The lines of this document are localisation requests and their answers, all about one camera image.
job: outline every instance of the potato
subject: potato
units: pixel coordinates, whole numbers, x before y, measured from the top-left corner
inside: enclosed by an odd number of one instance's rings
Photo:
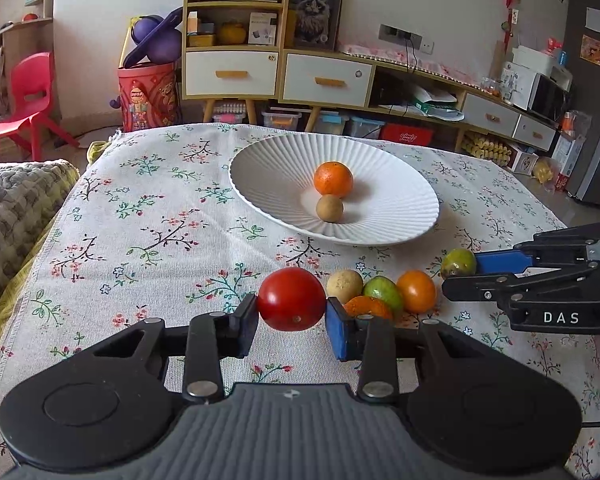
[[[342,218],[344,205],[335,195],[324,195],[315,206],[315,213],[323,222],[336,223]]]
[[[341,304],[349,303],[353,298],[362,296],[363,286],[362,276],[355,270],[339,270],[327,281],[327,297],[335,296]]]

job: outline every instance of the tangerine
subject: tangerine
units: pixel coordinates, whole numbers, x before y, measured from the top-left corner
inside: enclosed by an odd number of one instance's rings
[[[394,318],[394,314],[384,301],[370,296],[357,296],[347,301],[343,305],[343,308],[351,317],[360,316],[361,314],[372,314],[373,316],[384,317],[385,319],[393,320]]]
[[[315,170],[314,187],[321,195],[344,198],[353,189],[353,175],[341,162],[325,162]]]
[[[424,314],[436,306],[438,291],[429,275],[421,270],[408,270],[395,282],[402,293],[404,309],[412,314]]]

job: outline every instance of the plastic storage box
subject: plastic storage box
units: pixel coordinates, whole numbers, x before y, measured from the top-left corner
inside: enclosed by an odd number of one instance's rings
[[[279,130],[289,130],[295,132],[298,130],[298,119],[302,114],[273,114],[263,112],[262,119],[266,128],[277,128]]]
[[[401,144],[428,146],[433,137],[433,130],[407,126],[406,124],[387,124],[382,128],[380,138]]]
[[[216,114],[214,115],[214,122],[226,124],[241,124],[244,118],[245,114]]]
[[[380,137],[380,130],[386,123],[384,121],[375,121],[373,119],[363,119],[362,117],[352,117],[349,121],[349,137],[359,139],[377,139]]]
[[[346,115],[320,114],[315,121],[314,133],[328,135],[342,135],[349,117]]]

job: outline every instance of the ribbed white plate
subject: ribbed white plate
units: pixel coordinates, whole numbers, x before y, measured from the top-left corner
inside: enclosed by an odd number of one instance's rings
[[[337,224],[320,220],[314,173],[329,160],[353,174]],[[296,232],[337,244],[387,246],[424,234],[438,219],[435,191],[403,160],[346,137],[292,134],[250,144],[229,167],[235,192],[256,211]]]

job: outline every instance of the purple ball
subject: purple ball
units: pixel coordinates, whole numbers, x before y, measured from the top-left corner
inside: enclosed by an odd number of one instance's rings
[[[162,65],[173,63],[182,55],[182,34],[175,28],[161,31],[147,45],[146,56],[152,63]]]
[[[162,18],[156,14],[151,16],[143,16],[131,28],[131,39],[134,40],[135,44],[139,44],[149,35],[149,32],[160,25],[161,22]]]

